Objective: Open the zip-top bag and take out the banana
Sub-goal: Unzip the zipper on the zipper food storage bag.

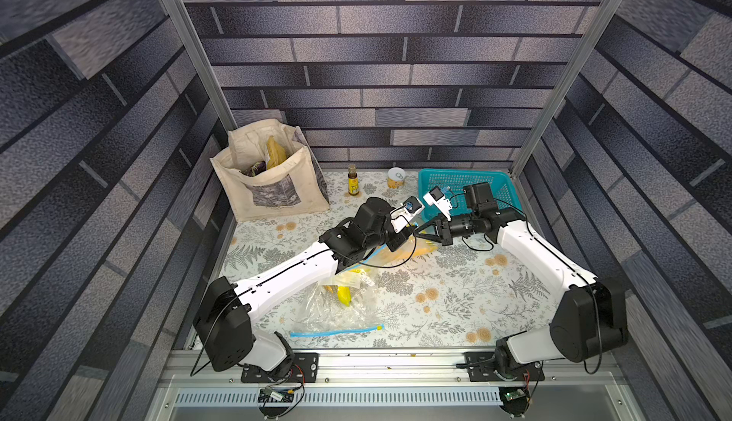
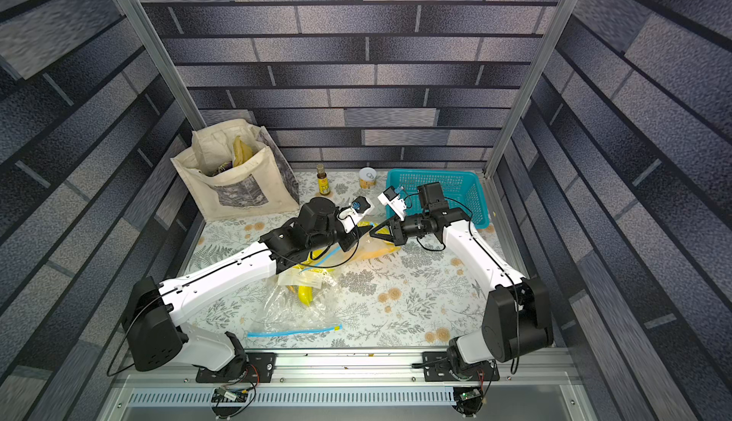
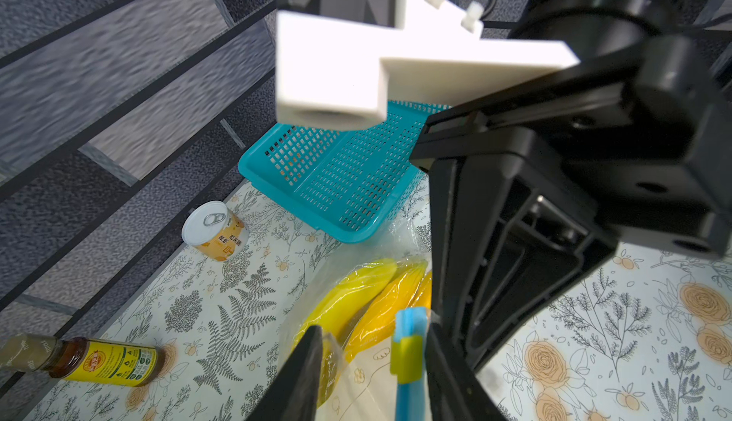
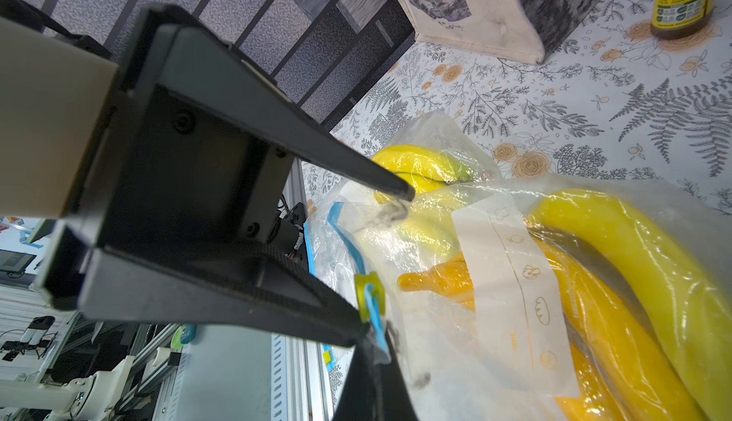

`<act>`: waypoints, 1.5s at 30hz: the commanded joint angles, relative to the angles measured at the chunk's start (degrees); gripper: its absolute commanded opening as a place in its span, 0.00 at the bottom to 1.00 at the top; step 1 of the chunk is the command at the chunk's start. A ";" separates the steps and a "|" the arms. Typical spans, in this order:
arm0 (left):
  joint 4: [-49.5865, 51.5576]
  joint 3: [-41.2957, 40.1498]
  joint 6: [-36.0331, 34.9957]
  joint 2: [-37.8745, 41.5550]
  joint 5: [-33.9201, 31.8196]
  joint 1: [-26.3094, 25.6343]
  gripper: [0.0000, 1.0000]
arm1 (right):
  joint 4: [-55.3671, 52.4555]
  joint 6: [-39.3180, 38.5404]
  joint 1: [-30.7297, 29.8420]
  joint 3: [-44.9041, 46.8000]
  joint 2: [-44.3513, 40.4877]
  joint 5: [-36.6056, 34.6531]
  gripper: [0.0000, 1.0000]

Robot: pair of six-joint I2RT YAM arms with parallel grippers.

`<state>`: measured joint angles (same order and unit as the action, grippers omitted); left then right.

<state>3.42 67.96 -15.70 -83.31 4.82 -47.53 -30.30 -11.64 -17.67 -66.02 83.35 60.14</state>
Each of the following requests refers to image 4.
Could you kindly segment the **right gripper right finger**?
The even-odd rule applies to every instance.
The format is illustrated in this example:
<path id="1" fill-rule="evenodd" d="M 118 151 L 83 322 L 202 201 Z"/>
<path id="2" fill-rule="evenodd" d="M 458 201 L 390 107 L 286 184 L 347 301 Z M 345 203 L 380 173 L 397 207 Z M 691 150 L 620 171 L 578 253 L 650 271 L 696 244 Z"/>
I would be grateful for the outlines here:
<path id="1" fill-rule="evenodd" d="M 377 420 L 417 421 L 389 331 L 386 341 L 390 362 L 377 365 Z"/>

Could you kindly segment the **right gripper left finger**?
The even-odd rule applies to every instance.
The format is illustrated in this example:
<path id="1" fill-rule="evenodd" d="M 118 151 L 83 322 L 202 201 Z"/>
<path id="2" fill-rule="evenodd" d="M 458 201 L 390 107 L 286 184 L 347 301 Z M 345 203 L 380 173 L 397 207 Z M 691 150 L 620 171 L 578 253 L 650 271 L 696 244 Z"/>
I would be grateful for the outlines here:
<path id="1" fill-rule="evenodd" d="M 359 344 L 335 408 L 333 421 L 373 421 L 379 419 L 379 366 L 372 346 Z"/>

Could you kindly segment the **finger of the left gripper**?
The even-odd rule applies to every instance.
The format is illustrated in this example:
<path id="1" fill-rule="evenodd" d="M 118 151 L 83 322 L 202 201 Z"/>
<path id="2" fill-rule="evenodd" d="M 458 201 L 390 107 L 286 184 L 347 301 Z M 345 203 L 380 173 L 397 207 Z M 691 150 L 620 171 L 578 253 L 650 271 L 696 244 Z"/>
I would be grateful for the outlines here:
<path id="1" fill-rule="evenodd" d="M 368 331 L 342 296 L 259 243 L 95 249 L 79 308 L 97 320 L 241 326 L 345 348 Z"/>
<path id="2" fill-rule="evenodd" d="M 310 164 L 402 200 L 415 198 L 406 181 L 339 142 L 207 32 L 167 24 L 156 39 L 171 43 L 158 85 Z"/>

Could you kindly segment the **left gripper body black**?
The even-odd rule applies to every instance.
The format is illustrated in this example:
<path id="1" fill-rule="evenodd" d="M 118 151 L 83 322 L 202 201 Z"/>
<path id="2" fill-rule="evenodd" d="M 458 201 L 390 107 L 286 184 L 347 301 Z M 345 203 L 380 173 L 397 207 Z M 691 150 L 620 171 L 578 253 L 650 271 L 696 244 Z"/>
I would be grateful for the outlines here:
<path id="1" fill-rule="evenodd" d="M 93 155 L 39 278 L 57 310 L 81 312 L 93 251 L 108 246 L 259 243 L 290 258 L 274 245 L 272 229 L 292 154 L 156 83 L 171 44 L 156 31 L 167 24 L 202 29 L 278 88 L 184 8 L 153 5 L 140 13 Z"/>

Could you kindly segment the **clear zip-top bag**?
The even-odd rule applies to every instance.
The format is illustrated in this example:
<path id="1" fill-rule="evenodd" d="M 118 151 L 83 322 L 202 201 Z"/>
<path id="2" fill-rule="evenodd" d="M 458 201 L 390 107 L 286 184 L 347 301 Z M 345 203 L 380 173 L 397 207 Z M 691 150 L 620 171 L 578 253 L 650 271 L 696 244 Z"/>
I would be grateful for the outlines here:
<path id="1" fill-rule="evenodd" d="M 644 172 L 503 178 L 444 113 L 305 224 L 312 273 L 371 329 L 421 420 L 727 420 L 731 222 Z"/>

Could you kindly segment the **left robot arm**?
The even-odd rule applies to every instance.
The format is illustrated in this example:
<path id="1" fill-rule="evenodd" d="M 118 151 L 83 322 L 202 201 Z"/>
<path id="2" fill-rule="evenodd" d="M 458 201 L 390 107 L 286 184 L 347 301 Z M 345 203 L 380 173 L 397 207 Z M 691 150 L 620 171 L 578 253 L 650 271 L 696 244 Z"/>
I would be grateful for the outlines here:
<path id="1" fill-rule="evenodd" d="M 411 200 L 404 180 L 337 141 L 245 54 L 177 5 L 137 18 L 119 63 L 1 0 L 1 112 L 91 131 L 51 215 L 39 285 L 95 320 L 237 325 L 325 344 L 386 342 L 375 282 L 347 302 L 293 257 L 278 202 L 295 160 Z"/>

